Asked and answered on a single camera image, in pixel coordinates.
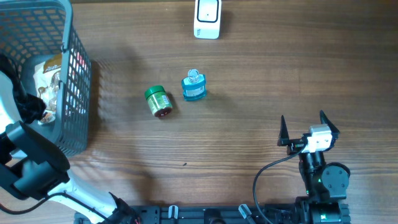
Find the green lid spice jar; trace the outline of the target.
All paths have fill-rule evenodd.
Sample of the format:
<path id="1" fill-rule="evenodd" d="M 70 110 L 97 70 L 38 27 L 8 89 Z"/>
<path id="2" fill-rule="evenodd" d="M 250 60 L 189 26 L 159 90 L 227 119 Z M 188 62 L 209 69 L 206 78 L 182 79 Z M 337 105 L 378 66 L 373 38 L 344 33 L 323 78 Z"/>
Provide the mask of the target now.
<path id="1" fill-rule="evenodd" d="M 172 111 L 172 103 L 163 86 L 152 86 L 145 91 L 144 95 L 153 116 L 159 118 Z"/>

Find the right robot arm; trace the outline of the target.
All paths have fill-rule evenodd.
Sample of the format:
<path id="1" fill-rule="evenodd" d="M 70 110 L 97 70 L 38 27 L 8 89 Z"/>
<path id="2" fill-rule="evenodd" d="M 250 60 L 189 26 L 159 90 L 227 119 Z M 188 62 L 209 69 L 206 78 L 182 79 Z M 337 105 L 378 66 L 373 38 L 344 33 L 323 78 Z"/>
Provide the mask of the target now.
<path id="1" fill-rule="evenodd" d="M 291 139 L 285 118 L 280 121 L 277 145 L 287 148 L 288 156 L 298 156 L 298 169 L 306 189 L 305 197 L 297 197 L 290 223 L 350 223 L 349 208 L 342 201 L 351 175 L 339 162 L 326 163 L 324 153 L 335 146 L 340 130 L 320 112 L 320 124 L 312 125 L 301 138 Z"/>

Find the blue mouthwash bottle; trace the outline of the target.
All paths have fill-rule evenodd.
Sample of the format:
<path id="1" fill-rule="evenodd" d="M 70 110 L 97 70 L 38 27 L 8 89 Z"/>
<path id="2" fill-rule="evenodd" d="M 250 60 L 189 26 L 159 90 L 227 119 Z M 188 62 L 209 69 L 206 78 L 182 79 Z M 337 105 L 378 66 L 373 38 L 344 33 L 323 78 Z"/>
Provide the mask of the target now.
<path id="1" fill-rule="evenodd" d="M 197 69 L 191 69 L 182 80 L 185 101 L 196 101 L 206 96 L 206 76 Z"/>

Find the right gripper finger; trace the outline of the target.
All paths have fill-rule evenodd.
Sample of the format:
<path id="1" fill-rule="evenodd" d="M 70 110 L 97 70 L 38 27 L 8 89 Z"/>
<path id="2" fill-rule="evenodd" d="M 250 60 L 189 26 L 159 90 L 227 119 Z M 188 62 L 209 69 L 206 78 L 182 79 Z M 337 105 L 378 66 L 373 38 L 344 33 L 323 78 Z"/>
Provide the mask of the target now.
<path id="1" fill-rule="evenodd" d="M 285 122 L 284 115 L 282 115 L 280 118 L 280 132 L 279 132 L 278 141 L 279 142 L 289 142 L 290 141 L 289 132 L 287 130 L 287 125 Z"/>
<path id="2" fill-rule="evenodd" d="M 332 135 L 339 135 L 340 130 L 327 118 L 323 110 L 320 110 L 320 121 L 321 124 L 327 124 L 331 130 Z"/>

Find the white brown snack pouch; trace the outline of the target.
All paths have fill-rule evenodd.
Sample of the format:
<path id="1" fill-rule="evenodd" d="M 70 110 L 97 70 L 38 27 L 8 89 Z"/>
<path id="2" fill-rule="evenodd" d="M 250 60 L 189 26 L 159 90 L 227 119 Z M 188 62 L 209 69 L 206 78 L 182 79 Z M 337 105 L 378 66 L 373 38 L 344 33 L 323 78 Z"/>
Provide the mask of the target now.
<path id="1" fill-rule="evenodd" d="M 44 116 L 38 121 L 39 125 L 45 125 L 55 121 L 57 111 L 57 93 L 60 89 L 59 81 L 62 67 L 62 54 L 35 66 L 34 81 L 37 96 L 46 105 Z"/>

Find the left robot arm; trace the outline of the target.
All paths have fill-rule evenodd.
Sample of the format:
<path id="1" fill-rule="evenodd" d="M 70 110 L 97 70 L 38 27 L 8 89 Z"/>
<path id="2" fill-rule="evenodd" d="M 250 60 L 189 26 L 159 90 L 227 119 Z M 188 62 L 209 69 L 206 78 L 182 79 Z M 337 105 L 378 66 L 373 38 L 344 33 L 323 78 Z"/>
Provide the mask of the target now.
<path id="1" fill-rule="evenodd" d="M 102 192 L 81 180 L 70 169 L 64 153 L 29 125 L 44 117 L 46 105 L 28 94 L 17 66 L 1 55 L 1 188 L 19 200 L 38 202 L 29 213 L 47 201 L 65 205 L 90 223 L 139 223 L 138 214 L 121 198 Z"/>

